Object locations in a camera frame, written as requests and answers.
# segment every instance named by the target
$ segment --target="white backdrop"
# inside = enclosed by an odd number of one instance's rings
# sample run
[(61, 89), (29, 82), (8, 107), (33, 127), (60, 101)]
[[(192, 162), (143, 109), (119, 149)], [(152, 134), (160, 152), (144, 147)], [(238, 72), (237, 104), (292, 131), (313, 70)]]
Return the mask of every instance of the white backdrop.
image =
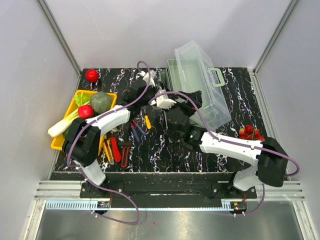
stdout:
[(35, 0), (0, 3), (0, 239), (22, 239), (77, 75)]
[(195, 40), (216, 67), (257, 64), (290, 0), (46, 0), (81, 68), (166, 67)]
[(301, 166), (296, 179), (320, 236), (319, 9), (319, 0), (300, 1), (258, 76), (281, 145)]

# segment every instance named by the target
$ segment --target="container handle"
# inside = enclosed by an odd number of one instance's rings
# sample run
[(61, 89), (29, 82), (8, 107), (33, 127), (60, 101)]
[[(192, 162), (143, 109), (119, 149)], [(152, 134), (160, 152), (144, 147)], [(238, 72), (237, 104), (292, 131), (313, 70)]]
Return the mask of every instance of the container handle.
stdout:
[(219, 68), (210, 67), (210, 68), (208, 68), (208, 71), (209, 71), (209, 72), (215, 72), (216, 75), (217, 75), (217, 77), (218, 77), (218, 79), (219, 79), (219, 82), (220, 82), (220, 83), (214, 83), (214, 84), (213, 84), (213, 87), (214, 87), (214, 88), (222, 87), (222, 86), (224, 86), (224, 85), (226, 84), (226, 83), (225, 83), (224, 76), (222, 75), (222, 72), (221, 72), (221, 70), (220, 70)]

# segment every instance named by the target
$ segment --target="storage box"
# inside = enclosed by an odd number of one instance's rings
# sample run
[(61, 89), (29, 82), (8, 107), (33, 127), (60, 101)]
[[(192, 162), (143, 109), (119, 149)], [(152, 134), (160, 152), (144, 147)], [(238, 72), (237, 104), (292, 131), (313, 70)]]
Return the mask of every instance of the storage box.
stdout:
[[(76, 104), (75, 102), (75, 97), (76, 95), (79, 95), (81, 93), (84, 93), (84, 94), (87, 94), (88, 96), (92, 96), (93, 94), (96, 93), (96, 91), (87, 91), (87, 90), (77, 90), (71, 100), (71, 103), (68, 107), (68, 110), (66, 111), (65, 115), (64, 115), (64, 119), (69, 115), (71, 114), (74, 110), (76, 110), (78, 108), (78, 105)], [(116, 105), (116, 102), (117, 102), (117, 95), (115, 93), (109, 93), (107, 92), (107, 94), (111, 97), (112, 99), (112, 104), (111, 104), (111, 109)], [(104, 142), (105, 140), (105, 136), (102, 136), (100, 138), (100, 144), (99, 144), (99, 153), (100, 154), (100, 150), (102, 148), (102, 143)], [(62, 145), (64, 144), (64, 141), (65, 141), (65, 138), (62, 134), (60, 134), (59, 136), (55, 137), (53, 140), (52, 140), (52, 143), (51, 143), (51, 148), (53, 149), (56, 149), (56, 150), (60, 150), (62, 151)]]
[[(223, 75), (195, 41), (174, 50), (176, 60), (168, 60), (169, 87), (172, 91), (202, 92), (202, 107), (199, 109), (209, 128), (214, 131), (231, 120), (221, 86)], [(204, 126), (195, 113), (190, 120)]]

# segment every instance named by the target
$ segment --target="yellow bin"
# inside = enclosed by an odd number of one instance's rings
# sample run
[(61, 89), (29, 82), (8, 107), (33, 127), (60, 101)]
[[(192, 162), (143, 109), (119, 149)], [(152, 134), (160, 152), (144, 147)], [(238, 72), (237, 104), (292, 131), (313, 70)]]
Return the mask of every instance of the yellow bin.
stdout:
[[(78, 105), (76, 104), (75, 102), (75, 97), (76, 95), (79, 95), (81, 93), (84, 93), (84, 94), (87, 94), (88, 96), (92, 96), (93, 94), (96, 93), (96, 91), (87, 91), (87, 90), (77, 90), (72, 98), (72, 101), (68, 107), (68, 110), (66, 111), (65, 115), (64, 115), (64, 119), (69, 115), (71, 114), (74, 110), (76, 110), (78, 108)], [(111, 97), (112, 99), (112, 104), (111, 104), (111, 109), (116, 105), (116, 102), (117, 102), (117, 94), (115, 93), (109, 93), (107, 92), (107, 94)], [(99, 144), (99, 153), (100, 154), (100, 150), (102, 148), (102, 144), (105, 140), (105, 135), (102, 136), (100, 138), (100, 144)], [(62, 134), (60, 134), (59, 136), (55, 137), (53, 140), (52, 140), (52, 143), (51, 143), (51, 148), (53, 149), (56, 149), (56, 150), (60, 150), (62, 151), (62, 145), (64, 144), (64, 141), (65, 141), (65, 138)]]

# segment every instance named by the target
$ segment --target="marble surface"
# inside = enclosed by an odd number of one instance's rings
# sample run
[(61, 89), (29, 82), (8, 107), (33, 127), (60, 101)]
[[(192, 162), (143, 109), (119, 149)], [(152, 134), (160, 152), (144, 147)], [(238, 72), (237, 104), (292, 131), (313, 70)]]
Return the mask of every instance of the marble surface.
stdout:
[[(161, 68), (153, 69), (158, 77)], [(247, 69), (239, 67), (220, 69), (226, 82), (222, 91), (231, 113), (231, 121), (218, 128), (216, 132), (238, 138), (237, 131), (241, 127), (253, 125), (260, 130), (262, 136), (267, 136)], [(87, 69), (83, 70), (78, 89), (115, 93), (118, 98), (128, 90), (138, 73), (135, 68), (100, 68), (97, 69), (100, 74), (99, 81), (89, 83), (84, 77), (86, 71)], [(122, 168), (120, 164), (110, 165), (106, 154), (101, 151), (98, 160), (105, 172), (234, 172), (249, 166), (237, 159), (190, 151), (178, 143), (170, 143), (166, 137), (163, 112), (147, 106), (142, 108), (140, 113), (136, 121), (146, 130), (147, 137), (143, 137), (142, 141), (137, 143), (133, 140), (132, 133), (129, 135), (133, 145), (126, 168)], [(146, 127), (145, 113), (151, 121), (150, 130)], [(59, 173), (64, 175), (76, 171), (66, 166), (66, 156), (60, 152), (54, 167), (55, 179), (59, 178), (57, 177)]]

